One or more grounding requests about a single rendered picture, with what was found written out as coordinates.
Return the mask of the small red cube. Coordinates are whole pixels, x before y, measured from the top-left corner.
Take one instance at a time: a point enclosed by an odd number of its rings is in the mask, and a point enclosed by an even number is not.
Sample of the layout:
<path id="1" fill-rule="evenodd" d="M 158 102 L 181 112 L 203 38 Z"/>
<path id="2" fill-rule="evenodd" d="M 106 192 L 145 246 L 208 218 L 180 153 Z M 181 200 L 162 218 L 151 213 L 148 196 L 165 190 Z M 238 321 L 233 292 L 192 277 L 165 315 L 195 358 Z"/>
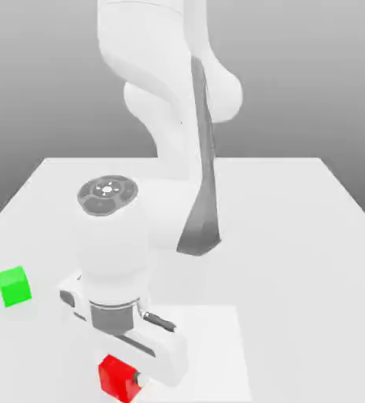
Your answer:
<path id="1" fill-rule="evenodd" d="M 132 387 L 135 371 L 138 370 L 112 355 L 107 355 L 98 365 L 101 389 L 121 403 L 131 403 L 140 392 Z"/>

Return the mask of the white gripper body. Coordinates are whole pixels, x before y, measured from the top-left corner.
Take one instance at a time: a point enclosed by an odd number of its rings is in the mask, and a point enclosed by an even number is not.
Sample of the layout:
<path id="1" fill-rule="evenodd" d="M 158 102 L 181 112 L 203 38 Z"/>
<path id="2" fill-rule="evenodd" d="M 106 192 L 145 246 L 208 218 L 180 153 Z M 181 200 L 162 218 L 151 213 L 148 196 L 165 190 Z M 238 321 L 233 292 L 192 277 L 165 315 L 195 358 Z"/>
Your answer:
<path id="1" fill-rule="evenodd" d="M 183 334 L 169 332 L 142 319 L 125 335 L 115 337 L 87 326 L 93 347 L 169 387 L 188 372 L 188 347 Z"/>

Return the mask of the small green cube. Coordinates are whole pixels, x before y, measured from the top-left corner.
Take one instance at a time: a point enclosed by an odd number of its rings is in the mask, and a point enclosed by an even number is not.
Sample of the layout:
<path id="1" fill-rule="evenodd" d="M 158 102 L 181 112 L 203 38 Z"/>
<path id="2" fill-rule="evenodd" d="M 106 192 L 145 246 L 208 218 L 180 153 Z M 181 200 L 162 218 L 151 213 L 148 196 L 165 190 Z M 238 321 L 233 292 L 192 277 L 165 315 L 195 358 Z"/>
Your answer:
<path id="1" fill-rule="evenodd" d="M 0 291 L 6 308 L 31 299 L 28 278 L 21 266 L 0 272 Z"/>

